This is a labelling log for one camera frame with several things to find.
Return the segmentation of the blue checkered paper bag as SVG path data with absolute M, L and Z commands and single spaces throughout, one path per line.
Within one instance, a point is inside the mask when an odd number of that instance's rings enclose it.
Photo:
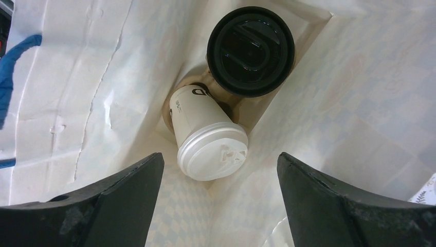
M 285 21 L 295 61 L 277 89 L 241 97 L 244 164 L 197 181 L 177 164 L 162 107 L 209 70 L 214 27 L 246 6 Z M 1 207 L 47 202 L 161 153 L 144 246 L 295 246 L 283 152 L 408 202 L 435 173 L 435 1 L 13 1 Z

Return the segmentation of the black coffee lid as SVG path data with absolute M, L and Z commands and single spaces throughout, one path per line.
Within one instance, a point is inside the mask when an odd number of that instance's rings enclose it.
M 290 75 L 295 42 L 276 13 L 246 6 L 217 23 L 208 40 L 206 59 L 220 87 L 233 95 L 255 98 L 271 93 Z

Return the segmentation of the white paper coffee cup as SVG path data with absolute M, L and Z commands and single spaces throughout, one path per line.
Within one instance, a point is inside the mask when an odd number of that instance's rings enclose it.
M 170 116 L 179 147 L 192 133 L 203 127 L 231 122 L 218 103 L 198 85 L 187 85 L 173 93 Z

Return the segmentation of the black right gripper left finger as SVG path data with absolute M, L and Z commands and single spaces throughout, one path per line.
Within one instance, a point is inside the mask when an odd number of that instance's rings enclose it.
M 164 164 L 153 153 L 47 202 L 1 207 L 1 246 L 144 246 Z

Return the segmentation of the brown pulp cup carrier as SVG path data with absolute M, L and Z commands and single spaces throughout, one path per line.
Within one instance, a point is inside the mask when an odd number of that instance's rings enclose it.
M 239 123 L 241 97 L 223 89 L 210 70 L 180 82 L 167 96 L 162 117 L 177 138 L 185 139 L 195 131 L 216 123 Z

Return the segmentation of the white coffee lid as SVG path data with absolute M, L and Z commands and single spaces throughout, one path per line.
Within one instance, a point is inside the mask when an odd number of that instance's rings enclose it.
M 212 181 L 236 172 L 247 153 L 245 130 L 232 122 L 218 122 L 188 135 L 179 147 L 177 164 L 194 180 Z

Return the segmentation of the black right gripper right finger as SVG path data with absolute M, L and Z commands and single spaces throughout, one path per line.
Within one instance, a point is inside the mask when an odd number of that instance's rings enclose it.
M 371 193 L 283 152 L 277 173 L 295 246 L 435 246 L 435 207 Z

